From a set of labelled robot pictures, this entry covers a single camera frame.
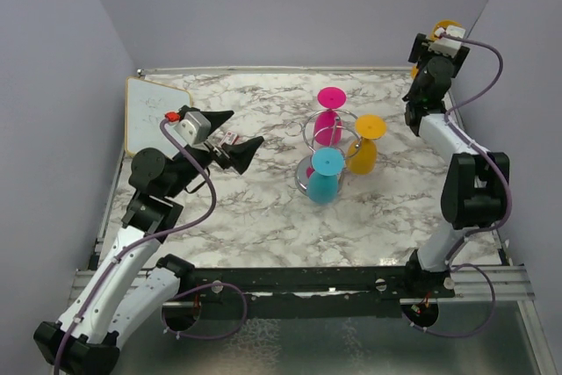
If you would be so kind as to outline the blue wine glass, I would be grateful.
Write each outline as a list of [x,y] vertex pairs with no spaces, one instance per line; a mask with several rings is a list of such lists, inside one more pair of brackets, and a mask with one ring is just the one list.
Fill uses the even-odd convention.
[[335,148],[321,148],[313,154],[313,173],[308,180],[306,195],[314,203],[325,205],[336,198],[344,164],[341,152]]

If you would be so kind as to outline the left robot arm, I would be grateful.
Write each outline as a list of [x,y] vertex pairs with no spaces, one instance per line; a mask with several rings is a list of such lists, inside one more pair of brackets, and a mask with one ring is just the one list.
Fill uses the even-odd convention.
[[[166,113],[160,123],[176,155],[143,148],[133,156],[128,183],[134,195],[111,250],[57,321],[43,321],[34,332],[33,340],[55,374],[111,373],[127,340],[157,308],[169,299],[186,299],[198,292],[193,265],[176,256],[166,256],[140,286],[134,287],[133,281],[170,234],[212,215],[217,205],[208,169],[212,163],[238,174],[248,169],[263,137],[219,146],[208,140],[233,115],[185,105]],[[177,221],[184,208],[174,199],[196,177],[203,177],[211,204],[202,216],[180,226]]]

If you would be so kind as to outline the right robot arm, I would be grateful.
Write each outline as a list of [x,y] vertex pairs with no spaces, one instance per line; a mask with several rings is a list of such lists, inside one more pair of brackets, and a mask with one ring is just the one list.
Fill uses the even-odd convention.
[[450,264],[470,237],[501,227],[511,212],[508,156],[472,140],[444,104],[473,45],[464,35],[457,25],[439,26],[432,35],[419,33],[408,57],[414,70],[402,98],[406,125],[449,165],[440,197],[443,222],[405,267],[403,285],[415,297],[448,276]]

